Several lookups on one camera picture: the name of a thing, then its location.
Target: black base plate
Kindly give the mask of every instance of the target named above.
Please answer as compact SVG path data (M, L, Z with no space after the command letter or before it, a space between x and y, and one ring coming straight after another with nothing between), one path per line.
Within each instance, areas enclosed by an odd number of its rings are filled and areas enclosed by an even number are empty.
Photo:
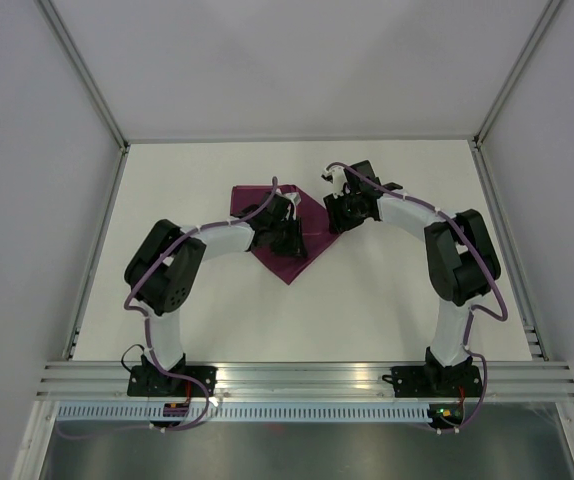
M393 367L391 384L396 398L460 398L458 387L462 387L465 396L471 398L480 397L483 391L480 371L475 365L465 368L457 382L439 387L431 385L422 365Z
M209 395L214 394L216 386L216 372L218 369L211 365L186 365L182 373L189 377L202 382ZM156 381L152 381L151 375L156 375ZM192 398L204 398L205 394L195 383L191 383L191 396ZM132 367L131 375L129 376L129 386L127 387L128 397L184 397L187 394L187 386L185 382L173 382L169 377L165 377L160 372L155 371L152 373L150 369L137 365Z

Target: folded cloth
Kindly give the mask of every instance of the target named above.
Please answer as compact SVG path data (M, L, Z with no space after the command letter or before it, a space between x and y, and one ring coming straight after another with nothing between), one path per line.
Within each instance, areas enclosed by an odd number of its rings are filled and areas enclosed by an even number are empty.
M323 253L338 238L329 233L327 210L296 185L281 185L280 191L297 192L300 203L296 206L296 215L302 221L303 241L307 249L307 258L279 257L274 255L268 246L257 248L253 254L287 285L290 285L316 257ZM234 215L249 205L260 205L263 196L271 192L270 186L239 185L231 190L230 214Z

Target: white table surface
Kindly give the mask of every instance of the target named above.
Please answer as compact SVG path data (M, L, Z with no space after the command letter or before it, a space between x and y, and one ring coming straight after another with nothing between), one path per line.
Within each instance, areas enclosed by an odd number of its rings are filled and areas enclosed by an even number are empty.
M320 201L332 161L369 159L383 183L455 211L480 211L500 255L465 141L327 141L137 144L131 147L95 272L74 358L117 360L142 343L143 322L125 312L123 272L153 226L225 219L234 185L267 185L273 175ZM509 308L501 324L478 314L471 347L489 360L530 360L501 259L499 286ZM488 295L484 304L497 310ZM422 242L367 221L342 235L291 286L249 253L201 265L181 310L191 361L414 361L433 338L438 297ZM136 358L135 352L128 358Z

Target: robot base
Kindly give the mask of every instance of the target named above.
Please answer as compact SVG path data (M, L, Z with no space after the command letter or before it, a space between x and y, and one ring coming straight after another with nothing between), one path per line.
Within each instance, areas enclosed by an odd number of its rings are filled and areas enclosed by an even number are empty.
M383 378L394 387L396 398L467 398L480 397L483 383L478 367L469 357L451 367L443 367L429 348L425 365L392 367L391 378Z
M169 370L170 373L187 375L202 382L209 395L214 394L217 368L211 365L187 365L185 356ZM204 398L203 391L194 383L189 384L192 398ZM177 378L167 377L143 355L141 365L132 367L127 387L128 397L185 397L186 382Z

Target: enclosure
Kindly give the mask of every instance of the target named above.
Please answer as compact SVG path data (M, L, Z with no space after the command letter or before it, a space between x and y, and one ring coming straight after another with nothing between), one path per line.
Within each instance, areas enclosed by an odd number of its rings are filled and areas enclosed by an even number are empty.
M422 431L458 399L383 380L441 313L423 242L366 221L291 284L203 262L179 339L217 402L148 431L165 399L119 360L155 222L225 220L273 176L322 205L325 167L365 159L484 219L508 319L475 315L480 414L461 395L471 424ZM179 474L574 478L574 0L0 1L0 478Z

